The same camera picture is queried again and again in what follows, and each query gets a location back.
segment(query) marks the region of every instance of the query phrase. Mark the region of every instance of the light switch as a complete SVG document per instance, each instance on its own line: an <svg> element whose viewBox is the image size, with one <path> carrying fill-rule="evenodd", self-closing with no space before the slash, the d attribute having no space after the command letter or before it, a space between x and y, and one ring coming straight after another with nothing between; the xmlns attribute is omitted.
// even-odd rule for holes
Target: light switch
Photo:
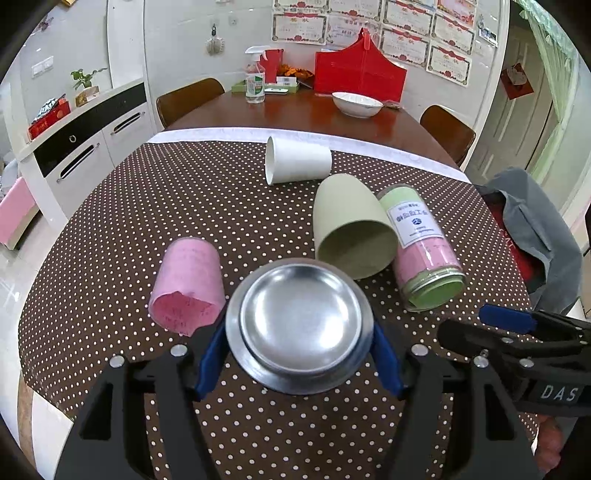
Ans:
<svg viewBox="0 0 591 480"><path fill-rule="evenodd" d="M36 65L33 65L31 70L33 71L33 78L39 77L39 75L43 73L43 63L37 63Z"/></svg>
<svg viewBox="0 0 591 480"><path fill-rule="evenodd" d="M43 70L47 71L53 68L53 56L43 60Z"/></svg>
<svg viewBox="0 0 591 480"><path fill-rule="evenodd" d="M51 70L52 68L53 68L53 57L49 57L48 59L40 61L39 63L37 63L31 67L31 70L33 71L33 78L37 78L40 75L43 75L45 72L47 72L48 70Z"/></svg>

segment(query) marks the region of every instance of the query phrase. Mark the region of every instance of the screw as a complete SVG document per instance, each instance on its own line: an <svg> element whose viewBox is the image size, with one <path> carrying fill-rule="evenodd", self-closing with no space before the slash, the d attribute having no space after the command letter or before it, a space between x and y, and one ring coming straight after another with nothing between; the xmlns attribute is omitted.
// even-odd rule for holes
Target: screw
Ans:
<svg viewBox="0 0 591 480"><path fill-rule="evenodd" d="M174 347L172 347L170 349L170 354L172 356L185 356L187 351L189 351L189 349L187 348L187 345L183 345L182 343L179 343L178 345L175 345Z"/></svg>
<svg viewBox="0 0 591 480"><path fill-rule="evenodd" d="M413 355L416 356L425 356L429 353L429 348L427 348L426 346L420 344L420 343L415 343L410 351L413 353Z"/></svg>
<svg viewBox="0 0 591 480"><path fill-rule="evenodd" d="M486 368L488 367L488 358L482 355L478 355L474 357L474 365L478 368Z"/></svg>
<svg viewBox="0 0 591 480"><path fill-rule="evenodd" d="M519 360L519 364L523 368L531 368L535 365L534 361L531 358L522 358L521 360Z"/></svg>
<svg viewBox="0 0 591 480"><path fill-rule="evenodd" d="M115 355L113 358L111 358L111 360L109 360L109 365L113 368L122 367L124 363L125 358L123 358L121 355Z"/></svg>

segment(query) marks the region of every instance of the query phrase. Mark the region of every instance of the green label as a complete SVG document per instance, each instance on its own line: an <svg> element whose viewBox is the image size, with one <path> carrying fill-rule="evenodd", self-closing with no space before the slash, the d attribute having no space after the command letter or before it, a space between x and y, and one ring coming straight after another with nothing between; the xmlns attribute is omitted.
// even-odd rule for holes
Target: green label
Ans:
<svg viewBox="0 0 591 480"><path fill-rule="evenodd" d="M262 77L255 76L255 95L259 95L263 88L265 87L265 83Z"/></svg>

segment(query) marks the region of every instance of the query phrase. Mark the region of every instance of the certificate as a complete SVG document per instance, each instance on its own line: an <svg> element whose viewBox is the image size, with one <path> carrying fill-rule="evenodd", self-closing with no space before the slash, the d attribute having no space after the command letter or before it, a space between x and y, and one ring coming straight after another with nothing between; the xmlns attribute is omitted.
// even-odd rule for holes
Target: certificate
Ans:
<svg viewBox="0 0 591 480"><path fill-rule="evenodd" d="M392 25L398 30L408 30L426 37L431 31L433 13L409 2L388 1L384 23Z"/></svg>
<svg viewBox="0 0 591 480"><path fill-rule="evenodd" d="M374 43L379 41L379 23L367 18L347 15L329 15L326 44L335 47L348 47L357 41L362 28L367 28Z"/></svg>
<svg viewBox="0 0 591 480"><path fill-rule="evenodd" d="M326 43L326 15L273 13L273 41L288 41L324 45Z"/></svg>
<svg viewBox="0 0 591 480"><path fill-rule="evenodd" d="M379 49L394 59L425 68L429 42L418 35L412 35L395 28L382 30Z"/></svg>
<svg viewBox="0 0 591 480"><path fill-rule="evenodd" d="M468 86L472 59L458 55L453 50L431 44L427 71L462 86Z"/></svg>
<svg viewBox="0 0 591 480"><path fill-rule="evenodd" d="M442 43L472 55L474 31L451 18L437 14L431 36Z"/></svg>
<svg viewBox="0 0 591 480"><path fill-rule="evenodd" d="M274 0L273 6L275 8L305 8L327 12L329 9L329 0Z"/></svg>
<svg viewBox="0 0 591 480"><path fill-rule="evenodd" d="M329 0L329 12L372 18L379 22L382 18L382 0Z"/></svg>
<svg viewBox="0 0 591 480"><path fill-rule="evenodd" d="M470 27L474 26L476 7L468 0L437 0L437 9L457 18Z"/></svg>

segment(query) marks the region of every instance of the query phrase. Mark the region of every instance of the wooden dining table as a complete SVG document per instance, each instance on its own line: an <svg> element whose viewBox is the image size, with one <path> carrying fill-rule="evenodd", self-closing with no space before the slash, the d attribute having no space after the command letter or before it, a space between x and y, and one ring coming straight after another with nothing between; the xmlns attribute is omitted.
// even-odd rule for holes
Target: wooden dining table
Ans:
<svg viewBox="0 0 591 480"><path fill-rule="evenodd" d="M342 113L330 95L310 89L266 95L263 103L248 103L243 93L224 93L167 130L203 127L279 128L337 135L397 148L457 168L443 147L404 109L384 107L371 118L354 118Z"/></svg>

